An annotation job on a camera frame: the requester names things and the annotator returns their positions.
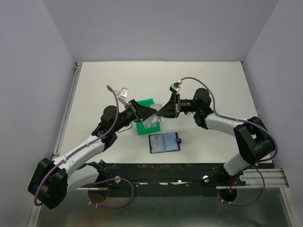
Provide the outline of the green plastic bin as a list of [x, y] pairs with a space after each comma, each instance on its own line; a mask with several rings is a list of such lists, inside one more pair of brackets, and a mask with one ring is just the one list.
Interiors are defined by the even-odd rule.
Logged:
[[[145, 107], [151, 107], [154, 104], [154, 100], [152, 98], [140, 100], [137, 102]], [[152, 122], [152, 117], [150, 117], [143, 122], [136, 123], [136, 128], [138, 135], [150, 134], [160, 131], [160, 123]]]

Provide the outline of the blue leather card holder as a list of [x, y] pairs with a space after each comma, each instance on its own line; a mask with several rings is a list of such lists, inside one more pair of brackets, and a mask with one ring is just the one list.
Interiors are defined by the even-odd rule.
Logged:
[[[166, 153], [166, 152], [174, 152], [174, 151], [180, 151], [180, 144], [182, 143], [181, 138], [178, 136], [177, 132], [171, 132], [171, 133], [163, 133], [161, 134], [163, 136], [163, 143], [164, 143], [164, 150], [160, 153]], [[149, 148], [150, 153], [152, 153], [152, 147], [151, 147], [151, 135], [149, 135]]]

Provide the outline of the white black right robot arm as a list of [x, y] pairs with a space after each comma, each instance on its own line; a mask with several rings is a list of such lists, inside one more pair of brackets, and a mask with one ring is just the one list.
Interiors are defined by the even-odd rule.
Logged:
[[181, 99], [180, 94], [172, 92], [169, 101], [156, 113], [164, 118], [177, 118], [180, 113], [194, 113], [198, 127], [216, 130], [234, 136], [238, 146], [238, 154], [224, 163], [223, 170], [218, 173], [218, 181], [229, 185], [235, 175], [245, 168], [259, 162], [276, 148], [274, 140], [267, 133], [263, 122], [258, 117], [248, 120], [233, 120], [216, 115], [210, 107], [211, 97], [207, 89], [196, 90], [192, 99]]

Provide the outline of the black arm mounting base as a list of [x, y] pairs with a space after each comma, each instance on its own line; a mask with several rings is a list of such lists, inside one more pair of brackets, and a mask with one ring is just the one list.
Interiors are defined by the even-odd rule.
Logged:
[[111, 197], [216, 196], [217, 189], [245, 186], [235, 176], [223, 173], [221, 163], [192, 164], [93, 164], [97, 184], [86, 184], [89, 191], [108, 192]]

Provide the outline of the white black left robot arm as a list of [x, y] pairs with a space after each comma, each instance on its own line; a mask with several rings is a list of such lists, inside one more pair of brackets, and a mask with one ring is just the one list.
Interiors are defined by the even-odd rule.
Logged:
[[91, 135], [78, 147], [54, 160], [42, 159], [28, 186], [34, 196], [36, 206], [45, 205], [49, 209], [58, 206], [70, 188], [68, 180], [86, 161], [110, 148], [117, 139], [116, 132], [132, 122], [142, 122], [156, 109], [145, 107], [135, 100], [129, 101], [125, 110], [119, 112], [117, 106], [107, 106], [100, 123]]

